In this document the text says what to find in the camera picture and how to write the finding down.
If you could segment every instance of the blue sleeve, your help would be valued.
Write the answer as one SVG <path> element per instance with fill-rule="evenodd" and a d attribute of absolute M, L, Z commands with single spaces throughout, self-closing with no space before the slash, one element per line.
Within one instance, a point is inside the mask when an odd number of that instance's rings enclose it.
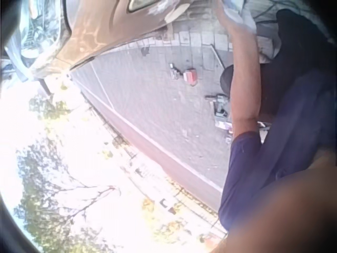
<path fill-rule="evenodd" d="M 250 165 L 261 145 L 260 134 L 257 132 L 243 133 L 232 143 L 229 170 L 219 209 L 219 220 L 227 231 L 250 195 L 249 185 L 245 184 L 244 179 L 250 174 Z"/>

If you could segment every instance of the red object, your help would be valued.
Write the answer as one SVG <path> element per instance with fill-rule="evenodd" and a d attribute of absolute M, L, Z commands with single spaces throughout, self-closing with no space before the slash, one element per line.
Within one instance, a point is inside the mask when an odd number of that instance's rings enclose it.
<path fill-rule="evenodd" d="M 195 86 L 198 80 L 196 69 L 189 69 L 184 72 L 184 80 L 191 86 Z"/>

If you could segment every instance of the car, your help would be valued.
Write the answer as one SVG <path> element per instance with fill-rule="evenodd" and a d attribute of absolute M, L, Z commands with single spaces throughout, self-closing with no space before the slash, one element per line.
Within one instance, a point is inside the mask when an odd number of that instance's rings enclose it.
<path fill-rule="evenodd" d="M 193 0 L 22 0 L 5 46 L 21 81 L 74 70 L 123 44 L 157 35 Z"/>

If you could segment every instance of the paved road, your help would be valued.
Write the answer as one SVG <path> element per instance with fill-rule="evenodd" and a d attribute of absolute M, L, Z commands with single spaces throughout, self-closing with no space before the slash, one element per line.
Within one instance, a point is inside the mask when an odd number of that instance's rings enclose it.
<path fill-rule="evenodd" d="M 225 62 L 231 53 L 220 52 Z M 169 62 L 198 67 L 199 83 L 172 81 Z M 209 47 L 150 47 L 102 55 L 73 73 L 93 105 L 127 140 L 201 201 L 217 210 L 227 173 L 225 132 L 203 98 L 221 91 Z"/>

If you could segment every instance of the dark clothing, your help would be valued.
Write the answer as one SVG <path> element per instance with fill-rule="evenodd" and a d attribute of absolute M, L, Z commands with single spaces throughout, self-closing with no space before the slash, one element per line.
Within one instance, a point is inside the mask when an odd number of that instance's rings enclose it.
<path fill-rule="evenodd" d="M 262 101 L 260 121 L 271 123 L 280 103 L 295 80 L 310 70 L 335 74 L 336 48 L 310 20 L 288 9 L 276 14 L 281 48 L 271 63 L 261 64 Z M 220 78 L 225 95 L 230 96 L 233 65 Z"/>
<path fill-rule="evenodd" d="M 219 219 L 226 230 L 249 211 L 261 189 L 305 170 L 318 147 L 336 149 L 335 76 L 312 71 L 298 78 L 283 98 L 263 144 L 257 132 L 232 143 Z"/>

